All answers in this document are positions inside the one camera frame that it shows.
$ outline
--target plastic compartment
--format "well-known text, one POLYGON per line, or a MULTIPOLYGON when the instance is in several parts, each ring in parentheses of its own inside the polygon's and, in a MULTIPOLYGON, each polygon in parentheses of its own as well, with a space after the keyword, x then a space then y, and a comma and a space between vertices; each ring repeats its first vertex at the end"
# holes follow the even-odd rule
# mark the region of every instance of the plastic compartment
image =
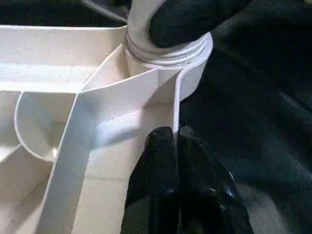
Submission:
POLYGON ((124 40, 126 27, 0 26, 0 88, 38 92, 80 91, 124 40))
POLYGON ((0 91, 0 162, 20 144, 14 130, 14 110, 20 92, 0 91))
POLYGON ((38 160, 20 144, 14 128, 20 95, 0 91, 0 233, 4 234, 25 233, 24 228, 35 222, 44 192, 42 186, 41 190, 35 188, 44 181, 46 184, 52 167, 52 163, 38 160))
POLYGON ((125 31, 0 26, 0 233, 119 233, 146 136, 177 131, 212 50, 209 37, 192 64, 150 66, 125 31))
POLYGON ((75 94, 21 94, 15 112, 15 128, 29 153, 42 160, 55 161, 74 98, 75 94))
MULTIPOLYGON (((139 63, 123 46, 127 66, 89 80, 65 128, 36 234, 120 233, 128 179, 145 138, 159 126, 177 132, 179 103, 198 86, 209 44, 194 63, 166 69, 139 63)), ((102 68, 124 60, 121 49, 102 68)))

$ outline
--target gloved hand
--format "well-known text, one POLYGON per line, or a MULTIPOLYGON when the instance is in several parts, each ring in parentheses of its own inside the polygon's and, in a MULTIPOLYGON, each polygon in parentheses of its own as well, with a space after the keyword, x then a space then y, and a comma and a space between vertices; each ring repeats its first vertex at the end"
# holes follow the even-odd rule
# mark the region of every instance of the gloved hand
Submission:
MULTIPOLYGON (((112 0, 113 6, 131 0, 112 0)), ((167 48, 194 41, 241 11, 252 0, 165 0, 151 18, 149 36, 167 48)))
POLYGON ((253 234, 230 173, 190 127, 152 131, 130 179, 121 234, 253 234))

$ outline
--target plastic divider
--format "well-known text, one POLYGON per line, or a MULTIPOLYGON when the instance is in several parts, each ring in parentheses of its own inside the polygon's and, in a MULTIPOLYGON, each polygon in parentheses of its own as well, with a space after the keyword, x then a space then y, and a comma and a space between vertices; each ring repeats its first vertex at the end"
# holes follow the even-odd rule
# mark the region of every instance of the plastic divider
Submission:
POLYGON ((75 94, 21 94, 15 112, 15 128, 21 144, 35 157, 55 161, 74 98, 75 94))
POLYGON ((36 234, 71 233, 95 128, 94 116, 78 95, 52 169, 36 234))
POLYGON ((124 46, 121 44, 93 73, 86 82, 83 91, 105 87, 149 70, 151 68, 128 59, 125 55, 124 46))

